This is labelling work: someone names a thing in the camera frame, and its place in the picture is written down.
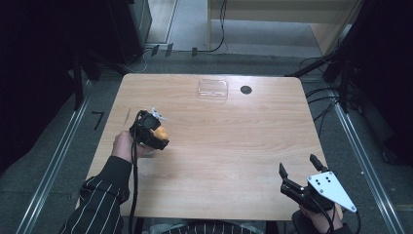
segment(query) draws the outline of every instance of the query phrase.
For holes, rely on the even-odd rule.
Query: wooden table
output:
[[[228,98],[200,99],[200,80],[227,81]],[[243,94],[242,86],[252,93]],[[138,110],[153,106],[168,118],[163,127],[170,143],[152,158],[138,160],[137,216],[290,220],[298,206],[280,193],[279,163],[302,185],[317,173],[310,154],[325,164],[296,78],[129,74],[88,177],[102,169],[114,136],[131,126]],[[131,199],[122,215],[130,209]]]

